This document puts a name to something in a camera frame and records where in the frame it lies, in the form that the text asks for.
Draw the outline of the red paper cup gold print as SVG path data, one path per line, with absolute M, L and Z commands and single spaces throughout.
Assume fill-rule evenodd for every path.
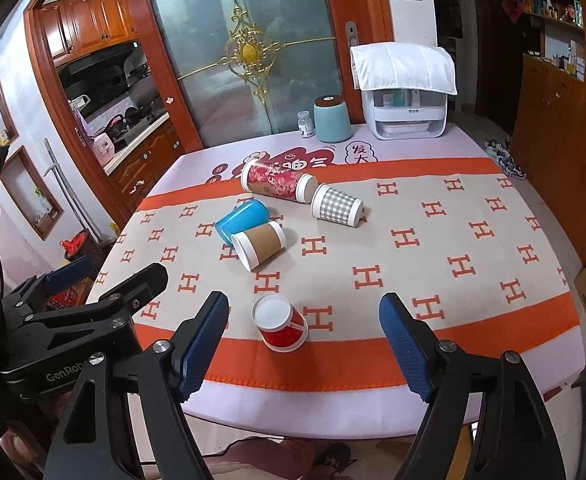
M 253 305 L 252 319 L 262 341 L 274 352 L 293 352 L 307 339 L 306 320 L 281 294 L 260 296 Z

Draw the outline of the brown sleeve paper cup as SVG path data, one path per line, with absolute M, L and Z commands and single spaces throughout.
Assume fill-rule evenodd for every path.
M 233 248 L 247 271 L 253 271 L 286 247 L 284 229 L 269 221 L 231 235 Z

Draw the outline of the blue plastic cup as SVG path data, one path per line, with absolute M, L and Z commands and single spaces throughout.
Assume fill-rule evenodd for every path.
M 259 200 L 246 200 L 215 223 L 215 229 L 224 244 L 231 246 L 233 234 L 261 226 L 270 220 L 268 208 Z

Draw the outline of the red floral paper cup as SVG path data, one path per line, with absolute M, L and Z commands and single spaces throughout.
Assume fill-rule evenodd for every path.
M 241 172 L 241 185 L 246 192 L 309 204 L 319 186 L 312 174 L 273 166 L 253 158 Z

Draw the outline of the grey checked paper cup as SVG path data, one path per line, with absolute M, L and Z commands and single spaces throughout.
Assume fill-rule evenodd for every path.
M 355 228 L 364 214 L 363 200 L 334 186 L 320 184 L 311 200 L 311 214 L 318 220 Z

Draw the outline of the orange H pattern blanket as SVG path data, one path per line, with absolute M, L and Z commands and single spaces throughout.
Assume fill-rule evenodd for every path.
M 486 158 L 333 166 L 320 180 L 363 200 L 355 228 L 321 221 L 302 204 L 268 198 L 286 247 L 247 271 L 214 224 L 246 201 L 233 181 L 148 196 L 120 234 L 92 288 L 100 296 L 152 262 L 166 290 L 136 315 L 142 344 L 169 336 L 214 290 L 230 318 L 207 377 L 296 392 L 399 386 L 378 322 L 396 292 L 408 311 L 465 351 L 514 350 L 541 390 L 584 367 L 579 318 L 562 266 L 516 187 Z M 304 344 L 270 350 L 253 323 L 255 301 L 281 294 L 308 325 Z

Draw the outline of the teal ceramic canister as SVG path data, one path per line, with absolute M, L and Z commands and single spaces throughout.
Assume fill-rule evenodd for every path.
M 340 143 L 351 137 L 347 105 L 342 96 L 319 96 L 314 100 L 316 135 L 324 143 Z

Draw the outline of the glass door gold ornament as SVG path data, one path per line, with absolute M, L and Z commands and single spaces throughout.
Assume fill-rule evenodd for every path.
M 343 91 L 328 0 L 151 0 L 206 148 L 298 128 Z

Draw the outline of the brown wooden cabinet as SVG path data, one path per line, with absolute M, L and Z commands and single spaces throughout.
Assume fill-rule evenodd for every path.
M 586 0 L 523 0 L 512 154 L 586 261 Z

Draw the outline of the white desktop appliance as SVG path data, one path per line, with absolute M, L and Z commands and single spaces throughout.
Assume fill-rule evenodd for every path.
M 448 96 L 426 90 L 361 92 L 366 125 L 380 140 L 429 139 L 446 128 Z

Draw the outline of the white folded cloth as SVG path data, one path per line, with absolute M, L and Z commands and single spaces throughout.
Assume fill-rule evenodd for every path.
M 456 96 L 456 68 L 440 47 L 374 42 L 350 48 L 354 86 L 361 91 L 410 89 Z

